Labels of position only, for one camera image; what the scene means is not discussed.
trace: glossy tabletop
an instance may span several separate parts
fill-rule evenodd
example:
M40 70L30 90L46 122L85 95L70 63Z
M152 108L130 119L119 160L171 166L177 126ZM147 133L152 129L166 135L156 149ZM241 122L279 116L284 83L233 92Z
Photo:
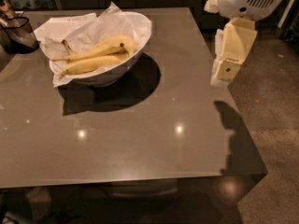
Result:
M153 34L104 88L53 88L40 49L1 50L0 188L266 173L227 87L210 86L213 58L189 9L135 11ZM23 16L36 28L89 12Z

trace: table top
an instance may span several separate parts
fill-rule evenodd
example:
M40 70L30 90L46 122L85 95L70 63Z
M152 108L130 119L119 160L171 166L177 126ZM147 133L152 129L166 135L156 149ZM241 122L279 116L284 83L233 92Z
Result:
M0 188L266 173L227 86L210 86L213 58L189 9L134 11L153 34L108 87L53 88L40 49L1 51ZM36 28L89 12L23 16Z

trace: peeled banana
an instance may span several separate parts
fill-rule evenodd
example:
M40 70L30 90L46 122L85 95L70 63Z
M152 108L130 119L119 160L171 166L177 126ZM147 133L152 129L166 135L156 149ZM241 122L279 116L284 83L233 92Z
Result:
M72 63L91 57L105 56L109 54L122 53L125 51L131 56L136 51L136 42L134 39L128 35L122 34L109 36L95 44L91 49L79 53L73 51L65 40L63 41L63 44L69 55L60 58L54 58L52 59L53 61L66 61L67 63Z
M124 52L124 53L98 56L98 57L92 57L88 59L75 61L66 65L63 68L62 72L60 73L60 77L64 77L65 75L79 75L79 74L91 72L103 65L122 63L128 58L129 58L129 53Z

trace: bowl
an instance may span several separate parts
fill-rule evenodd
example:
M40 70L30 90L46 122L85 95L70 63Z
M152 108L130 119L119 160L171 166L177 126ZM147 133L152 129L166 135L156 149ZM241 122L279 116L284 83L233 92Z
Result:
M127 18L136 26L142 34L142 43L139 44L139 49L128 60L108 68L99 74L93 75L89 73L81 74L73 79L74 82L94 86L104 87L116 82L124 74L126 74L138 61L143 53L144 47L150 40L151 36L151 21L144 15L136 12L123 12ZM50 68L54 72L53 62L50 61Z

